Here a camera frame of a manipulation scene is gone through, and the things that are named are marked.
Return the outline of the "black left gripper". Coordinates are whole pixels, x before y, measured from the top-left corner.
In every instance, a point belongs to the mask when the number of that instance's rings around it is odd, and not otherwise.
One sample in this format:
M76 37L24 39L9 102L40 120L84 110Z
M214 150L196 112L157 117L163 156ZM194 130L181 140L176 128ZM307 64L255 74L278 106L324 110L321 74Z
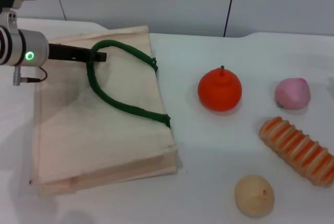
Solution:
M105 62L107 54L95 50L79 48L75 46L49 44L50 60L75 61L75 62Z

